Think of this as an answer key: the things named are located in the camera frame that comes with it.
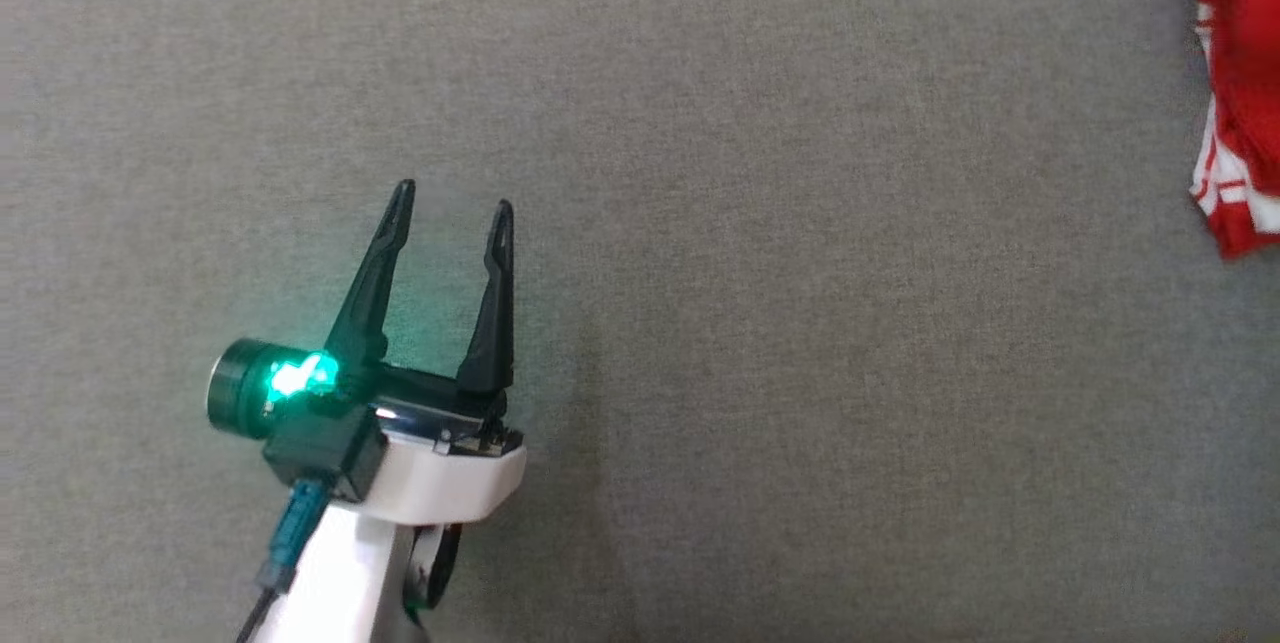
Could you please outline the red white sports jersey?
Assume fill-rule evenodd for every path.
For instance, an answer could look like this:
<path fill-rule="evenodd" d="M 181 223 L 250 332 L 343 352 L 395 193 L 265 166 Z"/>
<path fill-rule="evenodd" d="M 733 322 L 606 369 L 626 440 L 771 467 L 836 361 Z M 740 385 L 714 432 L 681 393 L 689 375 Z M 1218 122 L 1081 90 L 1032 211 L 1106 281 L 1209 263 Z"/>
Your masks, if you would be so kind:
<path fill-rule="evenodd" d="M 1196 0 L 1210 106 L 1190 196 L 1221 257 L 1280 245 L 1280 0 Z"/>

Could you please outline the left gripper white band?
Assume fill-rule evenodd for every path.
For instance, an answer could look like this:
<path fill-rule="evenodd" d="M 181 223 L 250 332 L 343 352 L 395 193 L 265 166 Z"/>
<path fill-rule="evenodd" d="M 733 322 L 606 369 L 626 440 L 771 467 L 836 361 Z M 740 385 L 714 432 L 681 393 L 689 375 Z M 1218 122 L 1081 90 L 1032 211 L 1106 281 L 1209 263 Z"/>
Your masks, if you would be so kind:
<path fill-rule="evenodd" d="M 371 366 L 388 350 L 384 324 L 396 268 L 408 237 L 416 183 L 390 195 L 324 350 L 340 371 Z M 467 354 L 451 378 L 383 371 L 371 406 L 387 437 L 372 487 L 371 517 L 399 525 L 476 523 L 520 487 L 527 451 L 504 423 L 515 364 L 515 210 L 498 202 L 484 252 L 486 287 Z"/>

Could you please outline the grey fabric sofa seat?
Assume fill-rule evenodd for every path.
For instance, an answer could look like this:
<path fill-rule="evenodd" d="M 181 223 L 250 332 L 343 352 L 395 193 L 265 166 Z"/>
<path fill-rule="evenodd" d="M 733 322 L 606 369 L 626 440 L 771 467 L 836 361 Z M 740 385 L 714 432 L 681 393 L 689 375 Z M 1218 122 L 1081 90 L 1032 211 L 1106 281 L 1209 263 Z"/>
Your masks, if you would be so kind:
<path fill-rule="evenodd" d="M 452 374 L 516 214 L 518 493 L 444 643 L 1280 643 L 1280 250 L 1188 196 L 1192 0 L 0 0 L 0 640 L 229 643 L 285 491 L 204 416 Z"/>

